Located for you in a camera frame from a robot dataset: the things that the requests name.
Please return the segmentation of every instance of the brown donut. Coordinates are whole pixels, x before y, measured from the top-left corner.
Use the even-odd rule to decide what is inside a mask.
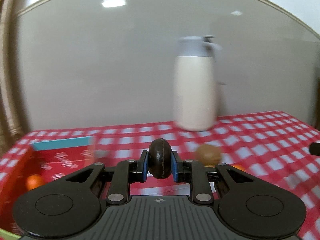
[[[221,162],[221,149],[209,144],[202,144],[195,152],[196,159],[204,166],[215,166]]]

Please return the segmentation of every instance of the orange fruit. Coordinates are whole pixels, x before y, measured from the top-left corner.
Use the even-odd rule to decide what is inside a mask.
[[[232,167],[235,167],[236,169],[239,169],[239,170],[241,170],[241,171],[245,171],[245,168],[244,167],[242,167],[241,165],[239,165],[239,164],[233,164],[233,165],[231,165]]]
[[[42,186],[43,184],[43,179],[38,174],[27,177],[26,186],[28,190],[32,190],[36,187]]]

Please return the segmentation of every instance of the thermos lid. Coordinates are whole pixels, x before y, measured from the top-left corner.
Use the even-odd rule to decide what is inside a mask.
[[[181,38],[179,56],[213,57],[214,44],[210,39],[214,36],[188,36]]]

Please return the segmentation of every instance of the red checkered tablecloth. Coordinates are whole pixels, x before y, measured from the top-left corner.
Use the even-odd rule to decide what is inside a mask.
[[[320,133],[281,111],[219,117],[212,129],[203,132],[187,132],[176,128],[173,122],[34,131],[0,160],[0,187],[1,180],[26,152],[28,144],[88,135],[96,137],[97,154],[108,166],[138,159],[156,138],[168,140],[181,159],[192,158],[202,143],[219,146],[223,162],[237,163],[248,173],[300,197],[307,207],[307,218],[299,235],[304,240],[320,239],[320,158],[308,151],[311,142],[320,142]],[[156,180],[149,176],[147,182],[131,185],[131,194],[138,195],[188,193],[189,186],[175,184],[172,177]]]

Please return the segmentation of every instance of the ridged black surface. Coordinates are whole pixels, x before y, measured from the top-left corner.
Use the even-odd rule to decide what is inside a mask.
[[[72,240],[245,240],[226,228],[209,207],[187,196],[133,196],[109,207],[90,229]],[[292,236],[287,240],[298,240]]]

